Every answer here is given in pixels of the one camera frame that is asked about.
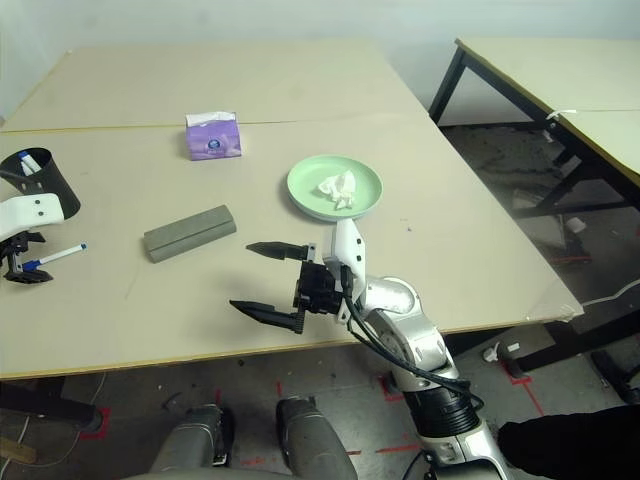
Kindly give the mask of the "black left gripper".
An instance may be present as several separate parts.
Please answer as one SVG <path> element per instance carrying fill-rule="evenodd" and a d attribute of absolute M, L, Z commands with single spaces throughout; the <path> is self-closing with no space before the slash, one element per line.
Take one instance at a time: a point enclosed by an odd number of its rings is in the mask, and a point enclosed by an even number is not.
<path fill-rule="evenodd" d="M 1 242 L 1 261 L 8 264 L 8 272 L 4 278 L 9 282 L 21 284 L 38 284 L 51 281 L 53 277 L 46 271 L 21 271 L 21 255 L 28 251 L 30 243 L 45 243 L 40 232 L 22 231 Z"/>

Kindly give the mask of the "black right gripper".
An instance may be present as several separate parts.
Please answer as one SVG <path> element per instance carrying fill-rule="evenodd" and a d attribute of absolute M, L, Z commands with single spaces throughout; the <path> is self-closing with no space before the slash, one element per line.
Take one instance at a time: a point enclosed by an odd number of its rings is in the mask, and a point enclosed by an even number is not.
<path fill-rule="evenodd" d="M 255 242 L 247 245 L 246 249 L 272 259 L 303 261 L 293 300 L 293 307 L 297 312 L 279 312 L 273 305 L 230 300 L 229 304 L 238 311 L 261 324 L 287 329 L 296 334 L 303 333 L 307 312 L 332 315 L 339 313 L 343 295 L 337 290 L 336 279 L 329 269 L 323 264 L 312 262 L 316 253 L 313 244 Z"/>

